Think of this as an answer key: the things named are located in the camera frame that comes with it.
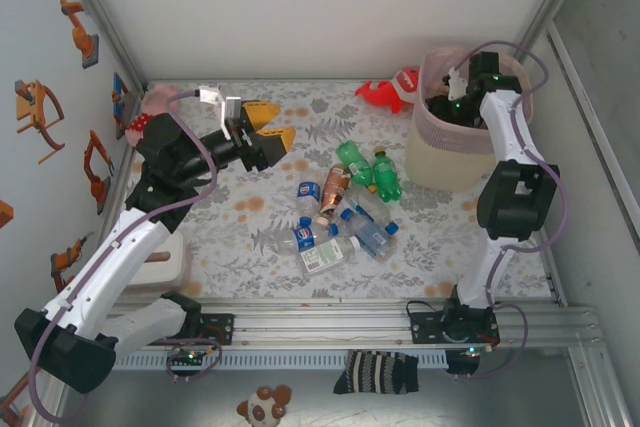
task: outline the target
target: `red stuffed toy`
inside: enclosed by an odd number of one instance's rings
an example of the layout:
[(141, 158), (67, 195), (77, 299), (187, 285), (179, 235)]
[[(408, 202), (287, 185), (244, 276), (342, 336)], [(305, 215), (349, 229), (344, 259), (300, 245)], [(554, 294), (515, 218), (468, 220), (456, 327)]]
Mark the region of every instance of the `red stuffed toy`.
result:
[[(145, 95), (142, 100), (142, 106), (140, 107), (142, 113), (133, 119), (124, 131), (124, 135), (127, 137), (127, 142), (129, 142), (132, 147), (135, 147), (138, 141), (142, 138), (142, 133), (144, 132), (147, 122), (149, 122), (154, 115), (166, 113), (167, 99), (177, 93), (177, 87), (165, 84), (157, 84), (153, 87), (151, 92), (147, 92), (147, 95)], [(178, 110), (179, 105), (179, 101), (172, 102), (171, 108), (173, 110)]]
[(415, 103), (419, 73), (418, 67), (405, 67), (393, 79), (378, 82), (375, 88), (372, 88), (373, 81), (368, 80), (356, 90), (356, 95), (362, 95), (373, 105), (389, 105), (391, 112), (397, 114), (403, 105)]

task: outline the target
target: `metal base plate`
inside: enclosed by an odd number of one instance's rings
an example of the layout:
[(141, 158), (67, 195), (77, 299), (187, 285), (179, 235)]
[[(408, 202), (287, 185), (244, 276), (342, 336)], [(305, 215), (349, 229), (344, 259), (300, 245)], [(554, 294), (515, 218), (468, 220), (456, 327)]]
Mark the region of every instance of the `metal base plate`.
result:
[(411, 314), (411, 330), (414, 344), (459, 344), (467, 348), (492, 346), (500, 343), (498, 324), (492, 314), (491, 328), (480, 330), (473, 321), (459, 319), (452, 329), (444, 331), (441, 312), (414, 312)]
[(233, 314), (202, 314), (202, 337), (231, 345), (234, 319)]

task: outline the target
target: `sock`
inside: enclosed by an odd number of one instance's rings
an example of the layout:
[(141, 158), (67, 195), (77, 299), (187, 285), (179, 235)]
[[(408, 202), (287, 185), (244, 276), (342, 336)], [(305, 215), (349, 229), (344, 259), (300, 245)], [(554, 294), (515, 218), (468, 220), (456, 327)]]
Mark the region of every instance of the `sock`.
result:
[(418, 358), (397, 352), (350, 350), (334, 394), (372, 392), (406, 394), (418, 391)]

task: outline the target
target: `cable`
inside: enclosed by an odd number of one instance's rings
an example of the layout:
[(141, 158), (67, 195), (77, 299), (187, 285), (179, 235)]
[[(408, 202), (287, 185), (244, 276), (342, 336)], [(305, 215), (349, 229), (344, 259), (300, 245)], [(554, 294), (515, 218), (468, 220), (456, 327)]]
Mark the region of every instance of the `cable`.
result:
[(434, 312), (438, 312), (436, 309), (433, 308), (433, 306), (429, 302), (425, 302), (424, 300), (410, 300), (409, 302), (407, 302), (407, 305), (404, 306), (405, 310), (407, 311), (407, 316), (409, 317), (409, 320), (411, 320), (411, 312), (409, 312), (409, 306), (411, 304), (426, 305)]
[[(148, 214), (143, 215), (138, 220), (133, 222), (127, 228), (125, 228), (112, 242), (107, 248), (100, 254), (100, 256), (96, 259), (95, 263), (89, 268), (87, 273), (78, 281), (78, 284), (71, 291), (69, 296), (66, 299), (67, 305), (71, 305), (74, 300), (78, 297), (78, 294), (85, 286), (85, 284), (89, 281), (89, 279), (95, 274), (98, 268), (104, 263), (104, 261), (109, 257), (111, 252), (114, 250), (114, 244), (121, 244), (126, 237), (133, 232), (139, 225), (143, 222), (146, 222), (149, 219), (157, 217), (160, 214), (164, 214), (165, 212), (169, 212), (170, 210), (180, 209), (182, 207), (186, 207), (196, 202), (204, 199), (209, 194), (211, 194), (217, 185), (218, 180), (218, 170), (216, 169), (215, 164), (213, 163), (213, 159), (211, 154), (207, 151), (207, 148), (200, 142), (200, 139), (196, 136), (196, 134), (184, 123), (184, 121), (178, 116), (178, 114), (172, 109), (169, 108), (169, 104), (175, 102), (176, 100), (184, 99), (187, 97), (199, 97), (200, 93), (197, 90), (191, 90), (186, 92), (180, 92), (172, 97), (169, 97), (166, 100), (167, 112), (171, 116), (171, 118), (180, 126), (180, 128), (187, 134), (187, 136), (191, 139), (191, 141), (195, 144), (197, 149), (200, 151), (203, 159), (206, 161), (207, 166), (209, 167), (209, 171), (211, 172), (211, 183), (209, 183), (198, 195), (195, 197), (191, 197), (189, 199), (181, 200), (178, 202), (174, 202), (173, 204), (165, 205), (159, 207)], [(40, 336), (38, 343), (36, 344), (36, 348), (33, 351), (33, 355), (31, 356), (31, 364), (29, 367), (29, 396), (31, 397), (31, 402), (35, 407), (38, 414), (42, 416), (45, 420), (53, 423), (63, 423), (68, 422), (76, 418), (86, 406), (87, 396), (84, 396), (84, 400), (82, 406), (72, 415), (68, 417), (58, 417), (49, 412), (46, 407), (43, 405), (42, 400), (38, 395), (38, 390), (36, 388), (36, 373), (38, 368), (38, 362), (40, 361), (40, 356), (42, 355), (42, 350), (44, 348), (45, 343), (49, 340), (53, 329), (58, 325), (60, 319), (64, 316), (65, 312), (67, 312), (68, 307), (60, 306), (58, 312), (53, 316), (49, 325), (45, 328), (43, 334)]]
[[(165, 339), (162, 342), (163, 343), (167, 343), (167, 344), (180, 344), (180, 345), (192, 345), (194, 343), (200, 342), (202, 340), (205, 339)], [(206, 339), (207, 340), (207, 344), (213, 344), (216, 347), (216, 350), (218, 351), (218, 356), (215, 358), (215, 360), (211, 363), (211, 365), (205, 367), (202, 370), (199, 370), (198, 373), (194, 374), (194, 375), (190, 375), (188, 377), (185, 377), (185, 382), (190, 382), (191, 380), (196, 380), (199, 379), (200, 377), (205, 376), (206, 374), (208, 374), (209, 372), (211, 372), (211, 370), (220, 363), (220, 361), (222, 360), (222, 345), (220, 345), (220, 343), (217, 340), (213, 340), (213, 339)], [(167, 373), (169, 375), (171, 375), (172, 377), (177, 376), (177, 374), (171, 370), (171, 362), (178, 357), (179, 354), (173, 354), (173, 355), (168, 355), (167, 356), (167, 361), (165, 362), (165, 370), (167, 371)]]
[(551, 244), (553, 244), (556, 240), (558, 240), (560, 235), (562, 235), (562, 232), (564, 231), (564, 229), (566, 227), (566, 224), (567, 224), (567, 218), (569, 217), (569, 196), (567, 194), (567, 189), (566, 189), (566, 186), (564, 185), (564, 181), (560, 178), (560, 176), (558, 174), (555, 173), (555, 171), (549, 166), (549, 164), (547, 164), (544, 160), (542, 160), (541, 158), (539, 158), (538, 156), (536, 156), (535, 154), (533, 154), (529, 150), (529, 148), (527, 147), (527, 145), (526, 145), (526, 143), (525, 143), (525, 141), (524, 141), (524, 139), (522, 137), (522, 133), (520, 132), (520, 128), (518, 126), (517, 119), (516, 119), (517, 107), (518, 107), (519, 104), (521, 104), (524, 101), (525, 96), (533, 95), (534, 92), (536, 92), (537, 90), (542, 88), (549, 81), (549, 69), (544, 64), (542, 59), (540, 59), (533, 52), (531, 52), (530, 50), (522, 47), (521, 45), (518, 45), (518, 44), (516, 44), (514, 42), (508, 42), (506, 40), (492, 40), (492, 41), (489, 41), (489, 42), (485, 42), (484, 44), (480, 44), (479, 46), (475, 47), (470, 53), (468, 53), (456, 65), (455, 69), (458, 70), (462, 66), (462, 64), (467, 62), (474, 54), (476, 54), (480, 50), (482, 50), (485, 47), (488, 47), (490, 45), (506, 45), (506, 46), (512, 47), (512, 48), (514, 48), (516, 50), (519, 50), (521, 52), (524, 52), (536, 64), (538, 64), (538, 66), (542, 69), (543, 79), (538, 84), (536, 84), (531, 89), (529, 89), (528, 91), (522, 92), (516, 98), (516, 100), (513, 102), (511, 107), (509, 108), (510, 119), (511, 119), (511, 126), (512, 126), (512, 128), (514, 130), (516, 139), (518, 141), (518, 144), (520, 145), (520, 148), (524, 152), (524, 154), (527, 157), (529, 157), (531, 160), (533, 160), (538, 166), (540, 166), (540, 168), (542, 168), (547, 174), (549, 174), (549, 176), (556, 183), (556, 185), (558, 187), (558, 190), (560, 191), (560, 197), (562, 199), (562, 216), (560, 218), (560, 222), (558, 224), (558, 227), (557, 227), (556, 231), (553, 233), (553, 235), (551, 237), (549, 237), (542, 244), (537, 245), (535, 247), (531, 247), (531, 248), (520, 247), (520, 246), (515, 245), (515, 244), (506, 245), (506, 246), (504, 246), (502, 248), (502, 250), (500, 251), (500, 254), (498, 255), (498, 257), (496, 257), (496, 260), (494, 261), (493, 265), (491, 266), (491, 270), (489, 271), (489, 276), (487, 277), (487, 283), (485, 284), (485, 293), (486, 293), (486, 296), (487, 296), (487, 302), (489, 303), (489, 306), (491, 308), (493, 308), (493, 310), (502, 310), (502, 309), (506, 309), (506, 308), (512, 308), (512, 309), (516, 310), (520, 314), (520, 316), (522, 317), (522, 323), (523, 323), (523, 328), (524, 328), (524, 333), (522, 335), (522, 343), (520, 344), (520, 347), (518, 348), (518, 350), (515, 353), (515, 355), (508, 362), (506, 362), (502, 367), (499, 367), (498, 369), (493, 370), (491, 372), (487, 372), (486, 374), (474, 374), (474, 375), (468, 377), (469, 380), (486, 379), (486, 378), (489, 378), (489, 377), (493, 377), (494, 375), (497, 375), (497, 374), (499, 374), (501, 372), (504, 372), (505, 370), (509, 369), (511, 366), (513, 366), (513, 364), (515, 364), (517, 362), (517, 360), (520, 358), (520, 356), (524, 353), (524, 349), (525, 349), (525, 347), (527, 345), (527, 340), (529, 338), (529, 322), (527, 320), (527, 315), (525, 314), (524, 310), (522, 310), (522, 308), (519, 307), (516, 304), (499, 304), (499, 305), (496, 305), (496, 303), (494, 302), (493, 298), (491, 297), (491, 286), (493, 285), (493, 279), (494, 279), (495, 274), (496, 274), (496, 272), (498, 270), (498, 266), (500, 265), (500, 262), (502, 261), (502, 259), (504, 258), (504, 256), (507, 253), (507, 250), (513, 250), (515, 252), (523, 252), (523, 253), (534, 253), (534, 252), (540, 252), (541, 250), (546, 249)]

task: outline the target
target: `stuffed animal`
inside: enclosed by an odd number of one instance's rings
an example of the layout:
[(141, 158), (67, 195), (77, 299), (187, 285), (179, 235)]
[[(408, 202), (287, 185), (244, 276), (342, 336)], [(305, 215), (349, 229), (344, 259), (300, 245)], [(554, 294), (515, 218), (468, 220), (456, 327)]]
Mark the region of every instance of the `stuffed animal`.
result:
[(291, 388), (279, 385), (275, 390), (260, 387), (255, 394), (236, 409), (253, 427), (276, 427), (286, 414), (285, 405), (291, 400)]
[(368, 80), (356, 90), (356, 95), (362, 95), (373, 105), (389, 105), (391, 112), (397, 114), (404, 104), (415, 103), (419, 73), (418, 67), (405, 67), (393, 79), (378, 82), (376, 87)]
[[(133, 119), (124, 131), (124, 135), (127, 137), (127, 142), (129, 142), (132, 147), (135, 147), (138, 141), (142, 138), (142, 133), (147, 122), (149, 122), (154, 115), (164, 114), (167, 112), (167, 99), (177, 93), (178, 88), (173, 85), (156, 84), (153, 87), (153, 90), (144, 96), (142, 106), (140, 107), (140, 111), (142, 113)], [(171, 103), (171, 108), (173, 110), (178, 110), (179, 106), (179, 101)]]

